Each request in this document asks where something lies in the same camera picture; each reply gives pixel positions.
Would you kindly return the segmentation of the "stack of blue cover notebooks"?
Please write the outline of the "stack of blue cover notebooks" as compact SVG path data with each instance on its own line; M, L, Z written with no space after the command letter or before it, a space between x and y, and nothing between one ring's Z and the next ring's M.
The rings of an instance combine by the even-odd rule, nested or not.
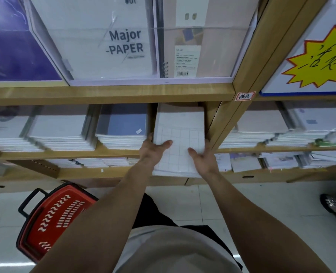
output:
M96 137L107 149L139 150L150 133L150 114L148 103L104 104Z

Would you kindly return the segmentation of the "row of thin white notebooks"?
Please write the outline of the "row of thin white notebooks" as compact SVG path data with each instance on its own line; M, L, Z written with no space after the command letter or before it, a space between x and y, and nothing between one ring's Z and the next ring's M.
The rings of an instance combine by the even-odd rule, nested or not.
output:
M138 158L75 158L75 159L47 159L46 161L60 168L108 168L129 167L135 165Z

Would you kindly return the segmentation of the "stack of beige cover notebooks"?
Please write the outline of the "stack of beige cover notebooks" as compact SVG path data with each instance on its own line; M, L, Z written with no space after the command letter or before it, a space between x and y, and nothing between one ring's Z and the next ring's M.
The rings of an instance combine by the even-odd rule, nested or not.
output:
M252 102L219 149L252 148L288 131L275 101Z

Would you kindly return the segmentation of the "person's left forearm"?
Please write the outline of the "person's left forearm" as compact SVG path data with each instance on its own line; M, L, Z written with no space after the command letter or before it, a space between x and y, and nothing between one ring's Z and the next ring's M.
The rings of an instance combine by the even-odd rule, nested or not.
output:
M136 219L154 165L139 161L79 215L30 273L112 273Z

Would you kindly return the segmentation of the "black shorts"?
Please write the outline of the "black shorts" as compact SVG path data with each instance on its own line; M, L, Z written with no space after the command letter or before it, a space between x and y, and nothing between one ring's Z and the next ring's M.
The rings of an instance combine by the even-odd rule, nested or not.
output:
M140 204L137 216L135 218L135 222L133 225L133 229L147 227L147 226L173 226L178 227L177 224L174 223L166 215L162 214L153 199L144 193L142 202ZM199 232L208 238L212 239L216 243L218 243L221 247L223 247L231 256L233 254L229 250L229 248L225 245L225 243L217 236L217 234L208 226L208 225L183 225L183 228L191 229L196 232Z

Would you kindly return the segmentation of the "grey shirt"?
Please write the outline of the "grey shirt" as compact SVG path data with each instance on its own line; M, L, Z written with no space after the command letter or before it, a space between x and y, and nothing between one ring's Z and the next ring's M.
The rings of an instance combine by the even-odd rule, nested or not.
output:
M243 273L233 255L196 230L153 225L131 230L113 273Z

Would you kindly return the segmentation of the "stack of white cover notebooks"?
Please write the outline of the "stack of white cover notebooks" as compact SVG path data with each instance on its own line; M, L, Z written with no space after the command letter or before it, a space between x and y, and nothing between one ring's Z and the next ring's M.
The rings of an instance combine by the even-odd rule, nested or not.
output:
M0 106L0 151L43 152L45 148L28 136L41 105Z

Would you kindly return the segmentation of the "person's right hand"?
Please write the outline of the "person's right hand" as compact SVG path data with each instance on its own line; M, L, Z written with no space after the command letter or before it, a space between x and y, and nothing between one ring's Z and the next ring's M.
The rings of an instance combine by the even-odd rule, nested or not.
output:
M204 179L220 173L216 157L209 146L205 146L203 151L203 162L194 163L194 165L198 174Z

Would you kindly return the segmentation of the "pile of illustrated white notebooks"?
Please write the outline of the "pile of illustrated white notebooks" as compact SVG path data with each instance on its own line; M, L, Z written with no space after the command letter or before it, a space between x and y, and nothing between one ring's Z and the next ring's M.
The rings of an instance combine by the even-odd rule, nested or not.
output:
M258 156L268 169L318 169L336 166L336 151L263 152Z

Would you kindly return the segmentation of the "wooden shelf unit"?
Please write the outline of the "wooden shelf unit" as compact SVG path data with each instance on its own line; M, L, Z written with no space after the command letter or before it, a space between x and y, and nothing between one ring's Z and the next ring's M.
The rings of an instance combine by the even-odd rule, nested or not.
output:
M121 85L84 87L0 87L0 106L5 105L75 105L75 104L115 104L151 103L153 118L157 103L172 103L183 106L198 102L205 108L206 132L210 147L217 153L254 151L291 151L293 147L225 148L218 149L226 135L234 128L239 118L252 102L277 100L328 100L336 96L293 96L257 97L259 91L269 81L284 55L294 46L296 40L309 27L328 0L266 0L265 9L254 32L243 62L233 83L171 84L171 85ZM234 101L239 92L253 92L251 101ZM127 172L127 167L97 169L61 169L46 161L61 158L137 158L137 150L108 150L98 143L94 151L51 151L40 153L1 152L0 163L9 168L0 176L0 193L25 192L41 185L43 189L51 184L77 181L88 186L115 186Z

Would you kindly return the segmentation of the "stack of white grid notebooks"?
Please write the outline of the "stack of white grid notebooks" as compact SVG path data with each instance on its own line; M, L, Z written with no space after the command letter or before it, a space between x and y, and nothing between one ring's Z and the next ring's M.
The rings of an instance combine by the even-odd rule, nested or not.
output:
M159 103L153 133L153 143L161 145L172 140L160 162L154 167L153 176L198 178L188 148L198 154L205 149L204 109L193 103L189 106Z

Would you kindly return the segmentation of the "stack of pale printed notebooks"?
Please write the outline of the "stack of pale printed notebooks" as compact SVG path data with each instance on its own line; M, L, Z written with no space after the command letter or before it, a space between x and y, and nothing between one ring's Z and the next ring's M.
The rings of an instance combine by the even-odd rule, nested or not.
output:
M266 146L306 147L336 137L336 102L276 101L288 131L277 133Z

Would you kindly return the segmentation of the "person's left hand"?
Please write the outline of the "person's left hand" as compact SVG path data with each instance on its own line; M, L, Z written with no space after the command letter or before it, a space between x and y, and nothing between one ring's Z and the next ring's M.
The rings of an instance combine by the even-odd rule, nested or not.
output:
M150 133L139 150L139 162L143 162L153 169L159 163L164 153L158 151L156 146L153 143L153 133Z

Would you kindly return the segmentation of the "pile of small white notebooks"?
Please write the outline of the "pile of small white notebooks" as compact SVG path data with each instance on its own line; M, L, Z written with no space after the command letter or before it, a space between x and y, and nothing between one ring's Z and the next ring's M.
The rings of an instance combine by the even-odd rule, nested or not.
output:
M217 153L215 157L220 172L233 171L234 173L239 173L262 169L261 163L255 154Z

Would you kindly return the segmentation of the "white sign with yellow starburst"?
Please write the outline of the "white sign with yellow starburst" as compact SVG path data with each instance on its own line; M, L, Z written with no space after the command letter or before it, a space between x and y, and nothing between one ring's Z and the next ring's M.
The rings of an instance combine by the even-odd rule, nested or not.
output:
M336 0L327 1L260 95L336 95Z

